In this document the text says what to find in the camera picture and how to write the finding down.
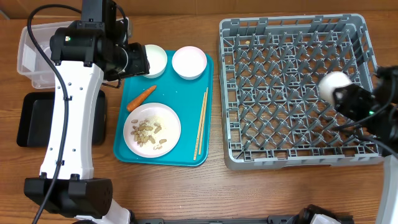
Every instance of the carrot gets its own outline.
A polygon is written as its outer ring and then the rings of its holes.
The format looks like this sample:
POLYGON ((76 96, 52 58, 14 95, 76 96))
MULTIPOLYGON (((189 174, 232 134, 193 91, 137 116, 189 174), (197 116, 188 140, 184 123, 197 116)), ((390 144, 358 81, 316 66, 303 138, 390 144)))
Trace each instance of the carrot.
POLYGON ((141 105, 142 102, 156 89, 156 85, 151 86, 149 89, 145 90, 143 93, 141 93, 137 98, 133 99, 128 105, 127 105, 127 110, 129 112, 132 112, 135 110, 139 105, 141 105))

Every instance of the teal tray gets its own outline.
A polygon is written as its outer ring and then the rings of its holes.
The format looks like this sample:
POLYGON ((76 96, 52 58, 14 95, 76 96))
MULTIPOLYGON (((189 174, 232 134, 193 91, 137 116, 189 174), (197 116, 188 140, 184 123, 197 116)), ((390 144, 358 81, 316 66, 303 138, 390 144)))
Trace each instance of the teal tray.
POLYGON ((196 80, 184 80, 173 69, 172 58, 174 53, 175 51, 166 50, 167 66, 165 72, 160 77, 133 77, 127 78, 124 82, 118 126, 113 145, 114 155, 122 162, 193 167, 204 163, 207 158, 210 137, 211 100, 213 98, 214 63, 211 57, 206 55, 207 66, 203 74, 196 80), (180 118, 181 136, 177 145, 169 153, 151 159, 138 156, 127 147, 123 138, 123 127, 129 115, 126 109, 127 104, 152 85, 157 85, 156 90, 143 104, 163 103, 171 107, 180 118), (207 87, 209 89, 202 150, 201 155, 197 155, 197 159, 194 161, 193 155, 198 134, 201 105, 203 94, 206 92, 207 87))

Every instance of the plastic storage box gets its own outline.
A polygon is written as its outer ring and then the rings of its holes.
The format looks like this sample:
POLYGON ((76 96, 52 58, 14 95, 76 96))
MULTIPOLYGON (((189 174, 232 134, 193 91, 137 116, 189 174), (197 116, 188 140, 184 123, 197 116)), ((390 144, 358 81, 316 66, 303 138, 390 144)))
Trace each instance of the plastic storage box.
POLYGON ((318 95, 318 82, 332 71, 372 91, 377 64, 362 16, 224 19, 219 53, 230 169, 382 161, 375 144, 332 130, 350 120, 318 95))
MULTIPOLYGON (((69 21, 32 26, 33 35, 48 57, 51 57, 51 36, 59 27, 68 27, 71 23, 69 21)), ((30 78, 32 86, 36 89, 53 88, 55 85, 54 73, 33 45, 27 27, 23 28, 19 41, 17 71, 30 78)))

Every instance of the white bowl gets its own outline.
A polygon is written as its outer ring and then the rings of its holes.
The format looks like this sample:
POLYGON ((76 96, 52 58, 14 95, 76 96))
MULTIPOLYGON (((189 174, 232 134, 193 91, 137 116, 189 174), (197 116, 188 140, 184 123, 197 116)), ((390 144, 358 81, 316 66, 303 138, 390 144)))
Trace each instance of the white bowl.
POLYGON ((178 143, 180 135, 180 119, 172 108, 161 103, 147 103, 136 108, 127 117, 123 129, 123 137, 127 147, 133 153, 145 158, 156 158, 170 152, 178 143), (135 119, 138 120, 138 123, 131 123, 135 119), (155 144, 148 141, 142 147, 139 147, 131 132, 134 130, 133 126, 139 126, 139 123, 145 119, 150 121, 150 126, 154 126, 153 123, 155 122, 159 123, 162 130, 156 134, 151 134, 156 141, 155 144), (161 139, 166 139, 167 142, 162 144, 161 149, 154 149, 154 146, 158 145, 161 139))
POLYGON ((194 80, 203 73, 207 65, 205 53, 197 47, 183 47, 176 51, 172 60, 177 74, 186 80, 194 80))
POLYGON ((163 74, 167 65, 167 54, 162 47, 154 44, 145 45, 147 58, 149 61, 149 74, 147 78, 157 78, 163 74))

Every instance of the wooden surface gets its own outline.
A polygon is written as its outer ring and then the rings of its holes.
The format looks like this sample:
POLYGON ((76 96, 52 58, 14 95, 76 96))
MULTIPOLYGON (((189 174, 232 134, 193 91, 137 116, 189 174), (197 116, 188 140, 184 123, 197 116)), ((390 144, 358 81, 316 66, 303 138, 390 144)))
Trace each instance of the wooden surface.
MULTIPOLYGON (((205 15, 226 13, 270 12, 327 12, 398 10, 394 0, 114 0, 123 7, 128 16, 136 15, 205 15)), ((82 0, 0 0, 0 10, 12 19, 24 19, 37 7, 44 4, 67 4, 81 9, 82 0)), ((74 16, 65 9, 46 9, 41 16, 74 16)))
MULTIPOLYGON (((367 22, 378 64, 398 64, 397 11, 359 12, 367 22)), ((186 45, 203 49, 216 62, 220 20, 217 16, 140 16, 133 41, 177 50, 186 45)), ((36 20, 35 23, 59 20, 36 20)), ((38 208, 23 194, 24 179, 37 177, 44 148, 16 144, 22 101, 36 91, 16 71, 17 50, 25 20, 0 21, 0 223, 30 223, 38 208)), ((294 167, 282 170, 231 171, 223 159, 221 97, 215 63, 210 151, 197 168, 149 166, 119 162, 113 154, 122 90, 103 88, 108 99, 104 144, 93 148, 95 177, 112 179, 114 198, 139 218, 238 218, 298 213, 314 203, 354 215, 356 223, 374 223, 382 192, 383 170, 378 166, 294 167)), ((45 212, 40 223, 71 223, 45 212)))

